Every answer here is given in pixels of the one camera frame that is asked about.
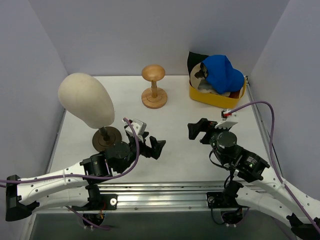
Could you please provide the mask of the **beige baseball cap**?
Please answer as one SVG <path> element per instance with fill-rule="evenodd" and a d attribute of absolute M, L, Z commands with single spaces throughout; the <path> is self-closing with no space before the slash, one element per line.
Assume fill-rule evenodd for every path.
<path fill-rule="evenodd" d="M 221 95 L 207 81 L 208 70 L 202 62 L 195 65 L 190 64 L 187 68 L 189 72 L 189 82 L 194 89 L 203 94 Z M 225 92 L 221 96 L 229 97 L 230 95 L 230 92 Z"/>

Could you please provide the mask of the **blue baseball cap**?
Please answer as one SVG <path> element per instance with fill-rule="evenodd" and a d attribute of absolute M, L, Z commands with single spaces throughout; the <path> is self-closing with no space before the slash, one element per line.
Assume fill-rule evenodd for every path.
<path fill-rule="evenodd" d="M 211 55 L 201 62 L 206 70 L 206 81 L 220 95 L 227 92 L 237 92 L 245 84 L 244 75 L 233 68 L 225 55 Z"/>

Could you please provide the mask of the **black bucket hat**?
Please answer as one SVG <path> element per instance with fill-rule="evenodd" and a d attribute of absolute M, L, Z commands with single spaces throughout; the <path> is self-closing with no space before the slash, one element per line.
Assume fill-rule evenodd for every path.
<path fill-rule="evenodd" d="M 208 55 L 205 54 L 199 54 L 199 53 L 194 53 L 194 52 L 189 52 L 188 53 L 188 58 L 187 58 L 187 70 L 188 74 L 190 75 L 193 68 L 204 61 L 206 58 L 208 58 Z"/>

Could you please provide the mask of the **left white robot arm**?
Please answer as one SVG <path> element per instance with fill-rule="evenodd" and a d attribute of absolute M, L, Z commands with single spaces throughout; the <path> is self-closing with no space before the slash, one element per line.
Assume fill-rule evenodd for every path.
<path fill-rule="evenodd" d="M 148 132 L 134 137 L 128 133 L 129 142 L 117 142 L 62 170 L 31 178 L 14 174 L 6 178 L 5 220 L 14 222 L 29 217 L 33 211 L 62 206 L 87 207 L 95 210 L 102 202 L 98 184 L 120 178 L 131 169 L 139 156 L 157 160 L 165 140 L 150 136 Z"/>

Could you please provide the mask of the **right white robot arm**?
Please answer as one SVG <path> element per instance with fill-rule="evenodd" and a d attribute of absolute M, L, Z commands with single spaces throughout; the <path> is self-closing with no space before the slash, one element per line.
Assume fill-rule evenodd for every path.
<path fill-rule="evenodd" d="M 201 118 L 188 123 L 188 138 L 194 140 L 200 132 L 200 143 L 210 145 L 218 166 L 267 194 L 257 193 L 231 180 L 222 192 L 227 206 L 246 206 L 269 215 L 288 227 L 302 240 L 320 238 L 320 202 L 293 186 L 259 155 L 237 144 L 236 135 L 225 127 L 226 121 L 216 122 Z"/>

